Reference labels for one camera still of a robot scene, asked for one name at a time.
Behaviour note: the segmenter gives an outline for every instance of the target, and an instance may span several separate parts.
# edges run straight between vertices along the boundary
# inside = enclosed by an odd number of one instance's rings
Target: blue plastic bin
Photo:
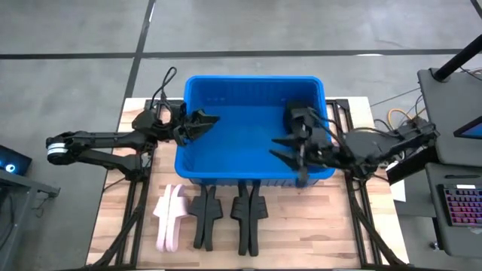
[[[293,172],[269,150],[290,151],[271,139],[287,135],[283,112],[287,101],[307,102],[326,117],[323,84],[298,76],[193,76],[186,83],[188,114],[204,109],[221,119],[199,139],[178,147],[175,170],[195,184],[292,186]],[[334,169],[309,169],[308,185],[333,175]]]

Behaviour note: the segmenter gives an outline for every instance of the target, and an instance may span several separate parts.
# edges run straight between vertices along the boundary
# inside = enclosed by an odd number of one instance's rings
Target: keyboard
[[[439,185],[450,226],[482,227],[482,186]]]

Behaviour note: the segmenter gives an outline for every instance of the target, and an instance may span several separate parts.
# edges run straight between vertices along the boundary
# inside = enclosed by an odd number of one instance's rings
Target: pink object
[[[157,201],[154,215],[159,217],[158,251],[174,252],[178,249],[181,219],[188,216],[188,199],[184,196],[184,185],[166,186],[164,196]]]

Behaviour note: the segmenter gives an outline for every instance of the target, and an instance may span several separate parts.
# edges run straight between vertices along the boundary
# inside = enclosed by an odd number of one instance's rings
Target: gray floor
[[[133,53],[148,0],[0,0],[0,54]],[[157,1],[145,52],[235,50],[456,49],[480,34],[469,0],[177,0]],[[304,56],[143,59],[134,97],[150,96],[165,71],[166,88],[183,96],[193,75],[315,75],[327,96],[368,96],[371,103],[418,87],[419,69],[450,55]],[[0,144],[34,158],[29,175],[62,188],[34,215],[23,237],[18,270],[82,266],[99,205],[105,170],[52,166],[44,140],[64,131],[109,131],[117,126],[132,59],[0,60]],[[478,56],[465,68],[482,66]],[[372,108],[409,109],[410,93]],[[481,269],[482,263],[433,252],[426,218],[401,216],[417,266]]]

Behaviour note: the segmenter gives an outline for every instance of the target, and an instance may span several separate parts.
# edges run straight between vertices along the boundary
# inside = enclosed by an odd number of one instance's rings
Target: wooden tabletop
[[[352,122],[357,126],[374,126],[368,98],[343,97],[349,100]],[[144,107],[145,99],[127,99],[120,119],[119,132],[132,130],[130,123]],[[333,108],[328,109],[332,115]],[[218,187],[224,217],[215,222],[214,251],[193,248],[196,218],[182,221],[179,248],[174,253],[160,253],[155,246],[159,218],[152,212],[167,184],[185,184],[189,199],[199,195],[199,187],[175,173],[176,144],[160,142],[155,151],[153,170],[145,211],[144,227],[139,250],[138,268],[173,269],[274,269],[274,268],[356,268],[359,267],[355,238],[349,210],[346,183],[341,171],[333,177],[318,181],[315,186],[262,187],[260,195],[267,202],[269,218],[259,220],[259,256],[239,256],[238,222],[229,217],[237,187]],[[132,151],[115,149],[114,154],[127,155]],[[385,175],[380,170],[378,175]],[[107,175],[105,185],[122,178],[119,171]],[[122,181],[104,192],[93,232],[87,263],[94,263],[119,233],[124,215],[129,182]],[[367,184],[375,227],[396,255],[408,262],[400,224],[389,184],[374,178]],[[369,262],[368,234],[364,233]],[[128,240],[126,253],[130,254]]]

